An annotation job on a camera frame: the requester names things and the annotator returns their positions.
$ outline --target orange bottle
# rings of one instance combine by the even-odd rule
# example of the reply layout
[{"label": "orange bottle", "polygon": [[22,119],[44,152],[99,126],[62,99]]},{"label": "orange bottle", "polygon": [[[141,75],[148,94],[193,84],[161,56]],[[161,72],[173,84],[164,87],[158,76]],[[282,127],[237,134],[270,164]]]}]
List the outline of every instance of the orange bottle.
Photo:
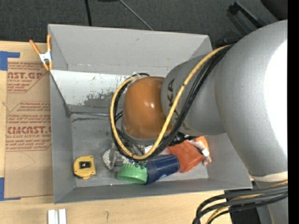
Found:
[{"label": "orange bottle", "polygon": [[178,158],[179,172],[181,173],[190,171],[205,158],[188,140],[174,146],[168,146],[167,149]]}]

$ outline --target wooden table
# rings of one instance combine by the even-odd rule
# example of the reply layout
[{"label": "wooden table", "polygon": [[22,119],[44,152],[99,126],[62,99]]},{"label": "wooden table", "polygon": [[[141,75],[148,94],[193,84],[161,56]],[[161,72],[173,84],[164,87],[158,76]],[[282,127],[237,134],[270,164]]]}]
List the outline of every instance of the wooden table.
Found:
[{"label": "wooden table", "polygon": [[[1,42],[0,50],[33,54],[28,42]],[[0,177],[4,176],[5,159],[5,101],[7,72],[0,70]],[[0,223],[4,224],[45,224],[47,211],[66,209],[68,224],[190,224],[195,211],[204,200],[223,191],[198,192],[168,196],[140,197],[105,201],[53,204],[53,196],[24,197],[19,200],[0,202]],[[202,223],[209,214],[202,218]],[[213,224],[231,224],[225,214]]]}]

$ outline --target blue container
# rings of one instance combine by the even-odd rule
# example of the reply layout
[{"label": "blue container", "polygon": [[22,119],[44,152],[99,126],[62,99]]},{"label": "blue container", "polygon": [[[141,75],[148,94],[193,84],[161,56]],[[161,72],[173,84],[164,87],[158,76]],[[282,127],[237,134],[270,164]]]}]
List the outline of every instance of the blue container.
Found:
[{"label": "blue container", "polygon": [[148,160],[145,167],[148,172],[146,184],[151,184],[159,179],[178,172],[179,161],[173,154],[159,155]]}]

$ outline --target green bottle cap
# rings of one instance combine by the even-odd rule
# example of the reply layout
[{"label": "green bottle cap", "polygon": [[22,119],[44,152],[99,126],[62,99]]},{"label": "green bottle cap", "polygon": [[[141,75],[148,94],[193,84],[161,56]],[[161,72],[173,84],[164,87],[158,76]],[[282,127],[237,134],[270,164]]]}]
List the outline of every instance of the green bottle cap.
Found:
[{"label": "green bottle cap", "polygon": [[133,163],[124,163],[117,178],[122,181],[144,184],[147,181],[148,173],[146,168],[135,166]]}]

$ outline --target black floor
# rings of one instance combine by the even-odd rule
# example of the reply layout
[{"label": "black floor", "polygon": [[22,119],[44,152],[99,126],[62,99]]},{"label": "black floor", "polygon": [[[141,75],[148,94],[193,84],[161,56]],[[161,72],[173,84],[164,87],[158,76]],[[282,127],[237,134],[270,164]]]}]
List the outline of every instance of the black floor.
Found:
[{"label": "black floor", "polygon": [[[209,35],[212,45],[242,36],[227,15],[235,1],[266,23],[277,19],[260,0],[88,0],[92,26]],[[85,0],[0,0],[0,40],[45,42],[47,24],[89,26]]]}]

